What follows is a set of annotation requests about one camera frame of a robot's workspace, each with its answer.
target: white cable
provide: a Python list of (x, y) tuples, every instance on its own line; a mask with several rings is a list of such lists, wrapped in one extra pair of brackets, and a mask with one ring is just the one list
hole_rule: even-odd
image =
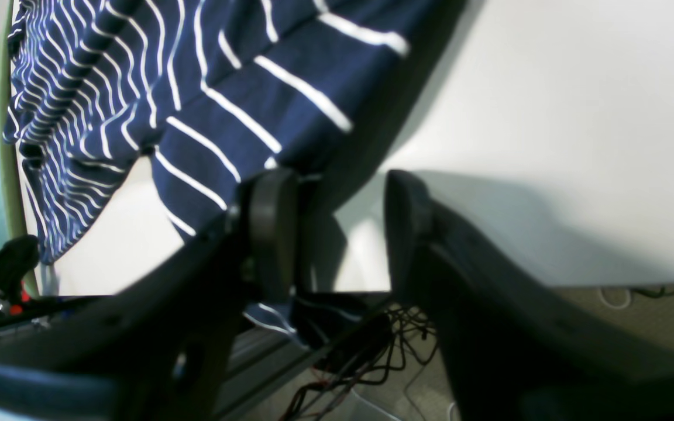
[(449, 408), (446, 410), (446, 418), (449, 421), (452, 421), (452, 414), (454, 413), (454, 407), (457, 406), (457, 401), (454, 401), (449, 404)]
[(605, 298), (605, 292), (603, 287), (597, 288), (597, 298), (600, 299), (600, 302), (602, 304), (605, 304), (605, 306), (610, 307), (610, 309), (613, 310), (628, 309), (628, 307), (631, 306), (631, 303), (634, 301), (634, 298), (633, 295), (631, 294), (631, 290), (625, 288), (624, 291), (625, 291), (625, 302), (622, 304), (616, 305), (607, 301), (607, 299)]
[(355, 395), (356, 398), (360, 399), (361, 401), (369, 405), (371, 408), (374, 408), (375, 410), (379, 411), (380, 413), (383, 413), (389, 418), (394, 419), (394, 421), (403, 421), (402, 418), (400, 418), (399, 416), (396, 416), (390, 411), (387, 411), (384, 408), (380, 407), (379, 405), (374, 404), (374, 402), (371, 402), (370, 400), (367, 400), (366, 398), (362, 397), (361, 395), (358, 394), (358, 392), (355, 391), (355, 389), (350, 389), (350, 393)]

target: green fabric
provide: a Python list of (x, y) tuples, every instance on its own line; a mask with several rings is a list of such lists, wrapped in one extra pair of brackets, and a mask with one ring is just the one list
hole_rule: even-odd
[[(0, 250), (9, 240), (27, 234), (25, 211), (22, 207), (19, 173), (15, 147), (5, 144), (2, 132), (10, 99), (10, 61), (7, 52), (7, 34), (10, 31), (12, 5), (5, 32), (0, 45)], [(38, 296), (35, 275), (30, 272), (25, 277), (25, 290), (30, 296)]]

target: striped fabric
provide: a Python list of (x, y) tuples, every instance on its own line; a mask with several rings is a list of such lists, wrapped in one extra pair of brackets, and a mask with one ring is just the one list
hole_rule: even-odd
[(436, 2), (20, 1), (4, 137), (26, 158), (45, 264), (141, 155), (184, 239), (265, 168), (317, 173)]

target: floor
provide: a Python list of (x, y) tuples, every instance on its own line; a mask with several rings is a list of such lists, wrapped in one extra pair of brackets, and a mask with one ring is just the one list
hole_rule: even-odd
[[(596, 317), (612, 323), (636, 336), (674, 349), (674, 296), (650, 299), (632, 294), (631, 304), (625, 309), (612, 309), (602, 303), (594, 288), (561, 288), (556, 290), (568, 301), (582, 307)], [(607, 289), (604, 298), (613, 305), (625, 300), (625, 290)], [(432, 339), (412, 341), (425, 357), (433, 347)], [(292, 395), (303, 384), (316, 379), (311, 371), (305, 371), (246, 414), (241, 421), (278, 421)], [(393, 371), (390, 381), (380, 387), (359, 387), (342, 404), (324, 419), (337, 420), (402, 420), (434, 421), (449, 419), (449, 405), (453, 398), (446, 381), (446, 371), (441, 355), (420, 372), (414, 361), (408, 361), (405, 371)], [(417, 408), (412, 407), (410, 399)], [(323, 408), (329, 398), (315, 405), (314, 411)], [(460, 419), (456, 408), (451, 408), (451, 419)]]

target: tangled wires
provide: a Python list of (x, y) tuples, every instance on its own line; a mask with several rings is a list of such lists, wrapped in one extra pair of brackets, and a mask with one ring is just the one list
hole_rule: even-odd
[[(366, 359), (371, 349), (376, 349), (376, 346), (380, 344), (378, 341), (382, 341), (382, 339), (386, 340), (387, 336), (383, 334), (385, 332), (376, 332), (375, 335), (372, 335), (374, 339), (367, 341), (363, 349), (355, 352), (331, 378), (322, 377), (325, 373), (321, 373), (320, 375), (319, 371), (312, 368), (318, 380), (300, 387), (295, 392), (291, 403), (288, 405), (283, 416), (281, 416), (280, 421), (308, 418), (322, 419), (327, 413), (335, 410), (356, 385), (379, 386), (386, 383), (390, 371), (404, 370), (407, 367), (407, 354), (420, 365), (424, 367), (428, 365), (435, 356), (436, 351), (438, 351), (438, 342), (434, 344), (433, 350), (428, 358), (425, 359), (422, 359), (415, 347), (410, 344), (410, 340), (417, 335), (420, 335), (423, 340), (426, 340), (428, 336), (435, 338), (436, 330), (428, 318), (420, 314), (420, 311), (413, 309), (391, 309), (386, 312), (386, 316), (390, 320), (390, 323), (386, 325), (386, 329), (391, 330), (391, 334), (388, 336), (390, 340), (386, 342), (385, 346), (380, 349), (375, 357), (366, 360), (357, 370), (349, 370), (349, 368), (355, 366), (357, 361)], [(399, 356), (399, 363), (394, 365), (397, 354)], [(370, 378), (372, 373), (380, 373), (380, 376), (378, 378)], [(309, 392), (316, 392), (316, 396), (307, 404), (305, 402), (307, 401)], [(324, 409), (309, 413), (308, 410), (324, 395), (328, 394), (328, 392), (332, 392), (333, 397)], [(410, 400), (410, 403), (417, 410), (417, 406), (415, 406), (412, 400)]]

